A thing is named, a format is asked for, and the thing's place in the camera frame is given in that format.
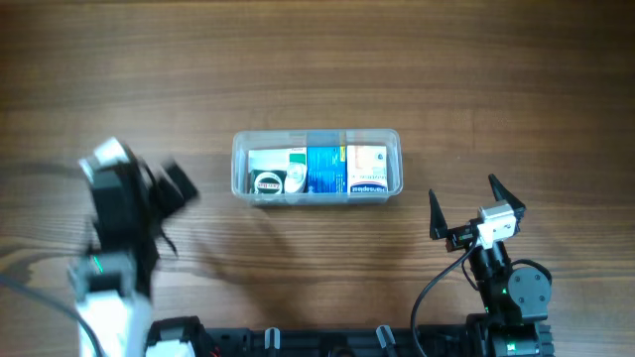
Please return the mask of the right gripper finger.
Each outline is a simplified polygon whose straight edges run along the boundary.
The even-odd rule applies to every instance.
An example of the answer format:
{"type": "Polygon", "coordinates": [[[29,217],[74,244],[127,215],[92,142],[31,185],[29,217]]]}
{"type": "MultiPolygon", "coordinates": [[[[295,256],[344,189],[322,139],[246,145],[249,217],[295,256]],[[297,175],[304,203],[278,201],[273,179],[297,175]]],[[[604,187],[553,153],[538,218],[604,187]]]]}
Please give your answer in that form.
{"type": "Polygon", "coordinates": [[[523,218],[526,205],[517,198],[513,193],[511,193],[496,177],[495,174],[490,174],[488,176],[488,180],[492,189],[492,193],[495,197],[496,201],[505,200],[514,211],[514,215],[516,218],[523,218]]]}
{"type": "Polygon", "coordinates": [[[431,211],[430,237],[433,240],[445,239],[448,231],[447,224],[437,196],[432,189],[429,190],[429,201],[431,211]]]}

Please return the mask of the white Panadol box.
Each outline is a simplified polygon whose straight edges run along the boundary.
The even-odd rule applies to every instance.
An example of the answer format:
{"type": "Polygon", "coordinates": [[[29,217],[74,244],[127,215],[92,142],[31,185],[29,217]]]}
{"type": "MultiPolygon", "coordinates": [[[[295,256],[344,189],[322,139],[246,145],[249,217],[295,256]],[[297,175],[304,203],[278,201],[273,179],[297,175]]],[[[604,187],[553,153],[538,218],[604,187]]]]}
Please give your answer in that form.
{"type": "Polygon", "coordinates": [[[249,171],[286,171],[290,164],[307,164],[307,148],[251,150],[248,153],[249,171]]]}

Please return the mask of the blue medicine box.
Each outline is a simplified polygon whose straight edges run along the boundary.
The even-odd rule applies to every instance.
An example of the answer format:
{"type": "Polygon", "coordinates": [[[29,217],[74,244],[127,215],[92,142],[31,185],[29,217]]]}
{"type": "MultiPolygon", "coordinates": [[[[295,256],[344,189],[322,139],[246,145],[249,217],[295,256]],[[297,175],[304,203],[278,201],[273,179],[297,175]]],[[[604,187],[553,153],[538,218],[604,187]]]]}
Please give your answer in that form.
{"type": "Polygon", "coordinates": [[[308,147],[308,192],[347,191],[346,147],[308,147]]]}

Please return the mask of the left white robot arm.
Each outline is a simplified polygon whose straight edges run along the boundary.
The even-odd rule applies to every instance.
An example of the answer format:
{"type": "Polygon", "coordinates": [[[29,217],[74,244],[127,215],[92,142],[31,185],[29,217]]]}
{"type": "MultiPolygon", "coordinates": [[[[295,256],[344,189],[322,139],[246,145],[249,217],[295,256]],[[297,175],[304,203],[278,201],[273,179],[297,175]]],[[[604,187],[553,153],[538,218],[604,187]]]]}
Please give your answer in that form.
{"type": "Polygon", "coordinates": [[[68,267],[82,356],[143,356],[152,324],[151,284],[166,220],[199,197],[176,162],[159,174],[115,137],[78,162],[98,242],[68,267]]]}

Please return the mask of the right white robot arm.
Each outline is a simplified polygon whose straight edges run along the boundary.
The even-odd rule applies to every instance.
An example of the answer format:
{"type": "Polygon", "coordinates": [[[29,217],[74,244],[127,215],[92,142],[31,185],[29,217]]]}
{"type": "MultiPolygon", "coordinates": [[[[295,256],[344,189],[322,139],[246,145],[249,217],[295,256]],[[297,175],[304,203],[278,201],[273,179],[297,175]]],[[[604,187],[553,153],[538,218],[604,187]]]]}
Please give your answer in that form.
{"type": "Polygon", "coordinates": [[[469,264],[467,279],[479,293],[484,312],[470,314],[463,325],[413,324],[416,351],[427,356],[553,356],[553,335],[545,323],[553,277],[535,261],[509,258],[504,241],[520,232],[526,205],[494,174],[488,180],[495,203],[479,207],[475,218],[454,228],[447,226],[436,194],[429,192],[431,238],[446,241],[449,252],[462,255],[424,291],[469,264]]]}

